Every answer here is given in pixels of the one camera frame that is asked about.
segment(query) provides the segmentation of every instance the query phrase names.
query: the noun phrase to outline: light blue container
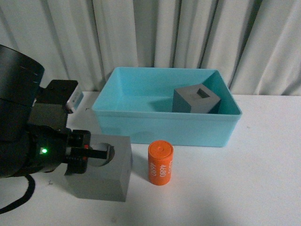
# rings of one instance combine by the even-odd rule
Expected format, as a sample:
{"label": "light blue container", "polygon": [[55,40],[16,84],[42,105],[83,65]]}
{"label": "light blue container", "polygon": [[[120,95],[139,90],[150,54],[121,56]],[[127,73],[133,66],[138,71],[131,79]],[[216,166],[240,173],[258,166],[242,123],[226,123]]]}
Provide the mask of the light blue container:
{"label": "light blue container", "polygon": [[[173,113],[174,89],[200,83],[221,98],[218,114]],[[92,109],[103,134],[132,143],[215,147],[227,144],[242,114],[217,70],[178,68],[115,68]]]}

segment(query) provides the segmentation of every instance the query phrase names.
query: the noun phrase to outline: white tabletop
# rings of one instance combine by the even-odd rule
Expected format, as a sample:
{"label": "white tabletop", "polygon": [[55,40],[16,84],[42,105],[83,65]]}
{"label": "white tabletop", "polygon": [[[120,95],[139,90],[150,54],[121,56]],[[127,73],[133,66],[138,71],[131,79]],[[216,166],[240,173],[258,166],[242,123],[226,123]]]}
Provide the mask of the white tabletop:
{"label": "white tabletop", "polygon": [[[90,109],[97,95],[85,92],[70,128],[100,133]],[[0,215],[0,225],[301,225],[301,97],[234,98],[243,115],[227,146],[174,146],[167,185],[148,181],[148,145],[132,144],[126,202],[74,197],[61,164],[53,173],[33,174],[32,198]],[[0,179],[0,208],[26,188],[25,178]]]}

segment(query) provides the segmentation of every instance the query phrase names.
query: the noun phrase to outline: curtain fold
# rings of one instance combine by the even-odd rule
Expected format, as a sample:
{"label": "curtain fold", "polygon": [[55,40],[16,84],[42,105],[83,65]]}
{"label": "curtain fold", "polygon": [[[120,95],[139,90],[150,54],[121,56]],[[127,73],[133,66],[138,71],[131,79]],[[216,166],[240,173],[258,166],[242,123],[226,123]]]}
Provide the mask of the curtain fold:
{"label": "curtain fold", "polygon": [[301,95],[300,1],[263,1],[231,90]]}
{"label": "curtain fold", "polygon": [[0,44],[101,90],[115,67],[218,69],[233,94],[301,95],[301,0],[0,0]]}

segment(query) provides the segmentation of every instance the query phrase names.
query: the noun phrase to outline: orange cylinder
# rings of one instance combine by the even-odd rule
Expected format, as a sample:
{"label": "orange cylinder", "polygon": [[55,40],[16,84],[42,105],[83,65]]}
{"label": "orange cylinder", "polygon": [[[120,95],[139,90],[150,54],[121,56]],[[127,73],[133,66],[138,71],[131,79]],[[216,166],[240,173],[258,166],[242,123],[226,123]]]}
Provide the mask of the orange cylinder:
{"label": "orange cylinder", "polygon": [[165,140],[157,140],[150,144],[148,152],[150,182],[154,185],[167,184],[172,171],[173,146]]}

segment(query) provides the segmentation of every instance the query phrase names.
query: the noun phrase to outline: gray cube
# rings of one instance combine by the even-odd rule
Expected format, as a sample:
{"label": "gray cube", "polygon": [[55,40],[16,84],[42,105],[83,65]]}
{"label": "gray cube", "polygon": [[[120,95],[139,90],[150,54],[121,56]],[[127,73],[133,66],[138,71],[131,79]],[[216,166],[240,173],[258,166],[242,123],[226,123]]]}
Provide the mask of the gray cube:
{"label": "gray cube", "polygon": [[88,159],[84,174],[65,175],[74,195],[82,199],[125,202],[132,167],[130,137],[92,135],[94,149],[103,144],[114,146],[114,157],[103,165],[103,160]]}
{"label": "gray cube", "polygon": [[220,98],[203,84],[174,90],[173,112],[218,113]]}

